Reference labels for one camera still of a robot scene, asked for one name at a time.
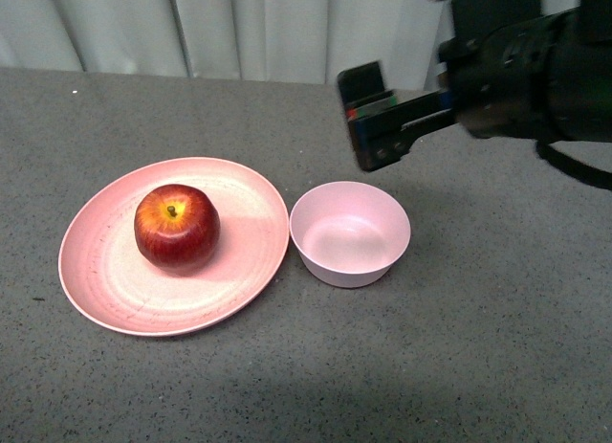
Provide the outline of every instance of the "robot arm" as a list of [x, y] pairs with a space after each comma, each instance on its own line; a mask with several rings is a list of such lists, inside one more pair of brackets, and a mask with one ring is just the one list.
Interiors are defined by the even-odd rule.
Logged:
[[438, 50], [447, 66], [442, 87], [418, 99], [398, 103], [378, 62], [340, 73], [360, 167], [398, 162], [420, 137], [459, 122], [477, 138], [535, 140], [553, 166], [612, 188], [612, 175], [550, 147], [612, 143], [612, 0], [581, 0], [577, 9], [546, 16], [540, 6], [540, 0], [451, 0], [455, 36]]

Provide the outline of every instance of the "apple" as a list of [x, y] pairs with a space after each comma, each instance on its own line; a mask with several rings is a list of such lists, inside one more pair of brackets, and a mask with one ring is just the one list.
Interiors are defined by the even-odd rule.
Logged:
[[141, 254], [158, 267], [205, 264], [219, 242], [219, 213], [208, 196], [186, 185], [163, 185], [141, 200], [134, 234]]

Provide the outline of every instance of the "curtain fold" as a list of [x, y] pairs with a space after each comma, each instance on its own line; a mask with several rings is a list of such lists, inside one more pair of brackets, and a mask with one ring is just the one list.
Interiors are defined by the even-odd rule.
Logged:
[[434, 89], [451, 28], [427, 0], [0, 0], [0, 66], [334, 83], [380, 60], [390, 87]]

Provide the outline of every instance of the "pink plate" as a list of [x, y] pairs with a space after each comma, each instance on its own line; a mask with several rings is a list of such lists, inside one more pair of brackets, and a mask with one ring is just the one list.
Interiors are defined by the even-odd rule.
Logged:
[[[201, 189], [221, 217], [215, 255], [191, 273], [164, 272], [136, 247], [136, 206], [169, 183]], [[90, 320], [131, 335], [173, 336], [211, 326], [251, 302], [288, 243], [287, 207], [260, 174], [220, 159], [175, 159], [124, 175], [80, 210], [61, 244], [59, 277]]]

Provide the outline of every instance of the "bowl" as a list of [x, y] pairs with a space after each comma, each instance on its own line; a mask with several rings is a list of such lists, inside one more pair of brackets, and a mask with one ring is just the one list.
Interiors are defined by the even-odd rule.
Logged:
[[383, 190], [334, 182], [306, 192], [290, 218], [291, 237], [308, 270], [341, 288], [369, 285], [405, 252], [410, 221]]

